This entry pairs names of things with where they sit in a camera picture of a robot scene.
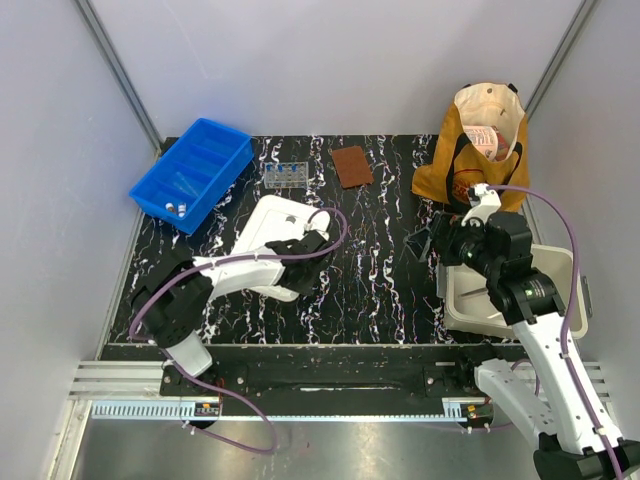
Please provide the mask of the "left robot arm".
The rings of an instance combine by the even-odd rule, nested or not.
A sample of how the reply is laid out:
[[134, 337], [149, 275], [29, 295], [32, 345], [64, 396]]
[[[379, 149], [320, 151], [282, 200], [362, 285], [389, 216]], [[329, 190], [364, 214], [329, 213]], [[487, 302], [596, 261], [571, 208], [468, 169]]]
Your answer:
[[309, 295], [328, 260], [328, 245], [327, 233], [310, 230], [230, 256], [175, 254], [135, 291], [129, 335], [168, 353], [183, 369], [182, 384], [195, 395], [206, 395], [217, 381], [212, 356], [196, 333], [206, 304], [241, 290], [281, 302]]

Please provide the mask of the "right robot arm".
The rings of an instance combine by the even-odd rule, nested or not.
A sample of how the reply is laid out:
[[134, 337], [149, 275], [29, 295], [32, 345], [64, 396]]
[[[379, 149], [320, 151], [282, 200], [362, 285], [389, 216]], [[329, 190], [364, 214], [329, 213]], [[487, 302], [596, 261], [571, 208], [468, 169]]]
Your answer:
[[498, 212], [464, 220], [439, 212], [404, 243], [419, 261], [434, 251], [443, 266], [466, 266], [485, 279], [490, 302], [524, 347], [546, 397], [489, 347], [459, 362], [455, 384], [468, 396], [487, 394], [531, 441], [540, 478], [624, 479], [638, 471], [638, 442], [612, 422], [574, 342], [561, 333], [566, 307], [552, 279], [533, 265], [522, 216]]

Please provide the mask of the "white rectangular lid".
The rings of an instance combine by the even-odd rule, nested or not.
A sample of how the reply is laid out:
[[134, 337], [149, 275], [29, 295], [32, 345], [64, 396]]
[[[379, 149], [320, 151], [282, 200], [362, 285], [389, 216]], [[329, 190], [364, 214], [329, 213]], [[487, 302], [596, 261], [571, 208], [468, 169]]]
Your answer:
[[316, 211], [316, 207], [276, 195], [262, 197], [240, 233], [231, 254], [255, 250], [270, 241], [301, 240], [307, 226], [310, 230], [320, 231], [327, 240], [331, 216], [329, 213], [320, 212], [309, 220]]

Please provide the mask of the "clear plastic pipette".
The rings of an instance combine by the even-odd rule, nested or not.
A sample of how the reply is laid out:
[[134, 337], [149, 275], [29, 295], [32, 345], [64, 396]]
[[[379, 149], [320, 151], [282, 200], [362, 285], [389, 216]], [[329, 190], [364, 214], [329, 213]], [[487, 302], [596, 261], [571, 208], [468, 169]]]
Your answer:
[[192, 179], [186, 177], [181, 172], [176, 172], [173, 176], [172, 183], [174, 187], [185, 195], [189, 195], [191, 197], [197, 198], [200, 195], [199, 184], [193, 183]]

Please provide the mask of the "beige plastic tub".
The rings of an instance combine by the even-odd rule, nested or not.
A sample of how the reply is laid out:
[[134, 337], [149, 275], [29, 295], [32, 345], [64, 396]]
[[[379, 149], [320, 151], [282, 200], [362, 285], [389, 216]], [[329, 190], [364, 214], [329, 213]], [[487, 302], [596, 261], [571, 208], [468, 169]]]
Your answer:
[[[533, 244], [534, 268], [548, 275], [558, 288], [562, 301], [569, 302], [573, 255], [564, 248]], [[491, 304], [486, 294], [459, 298], [462, 293], [485, 288], [486, 280], [467, 266], [441, 267], [438, 272], [444, 299], [444, 324], [449, 330], [480, 334], [504, 339], [515, 335], [503, 316]]]

